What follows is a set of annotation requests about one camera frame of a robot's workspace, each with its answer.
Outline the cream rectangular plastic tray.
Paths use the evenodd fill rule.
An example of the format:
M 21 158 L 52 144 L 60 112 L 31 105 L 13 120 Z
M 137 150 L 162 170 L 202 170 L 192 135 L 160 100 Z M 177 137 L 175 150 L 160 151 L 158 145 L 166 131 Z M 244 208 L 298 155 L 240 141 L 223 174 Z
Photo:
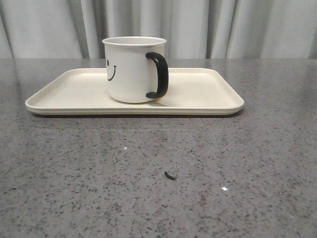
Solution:
M 66 71 L 28 98 L 27 109 L 38 115 L 198 115 L 239 112 L 244 100 L 215 70 L 170 68 L 167 94 L 155 101 L 128 104 L 108 94 L 105 68 Z

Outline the small black debris piece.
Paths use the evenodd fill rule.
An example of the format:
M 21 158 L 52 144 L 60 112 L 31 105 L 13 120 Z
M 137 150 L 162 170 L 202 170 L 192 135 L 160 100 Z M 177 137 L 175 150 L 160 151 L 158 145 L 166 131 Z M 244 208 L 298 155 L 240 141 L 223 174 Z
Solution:
M 168 172 L 164 172 L 164 175 L 170 180 L 177 180 L 177 177 L 171 176 Z

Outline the white smiley mug black handle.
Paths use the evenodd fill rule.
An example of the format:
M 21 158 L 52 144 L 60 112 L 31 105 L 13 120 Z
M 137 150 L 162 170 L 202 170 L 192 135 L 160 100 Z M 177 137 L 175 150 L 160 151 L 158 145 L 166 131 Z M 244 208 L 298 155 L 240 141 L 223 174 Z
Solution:
M 109 95 L 124 103 L 146 103 L 165 96 L 169 72 L 166 40 L 126 36 L 103 39 Z

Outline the grey pleated curtain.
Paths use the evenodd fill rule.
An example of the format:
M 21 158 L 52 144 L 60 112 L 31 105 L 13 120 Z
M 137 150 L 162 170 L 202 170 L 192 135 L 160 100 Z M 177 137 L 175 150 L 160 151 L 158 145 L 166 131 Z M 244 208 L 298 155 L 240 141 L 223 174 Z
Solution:
M 3 59 L 99 59 L 102 40 L 160 37 L 170 59 L 314 59 L 314 0 L 3 0 Z

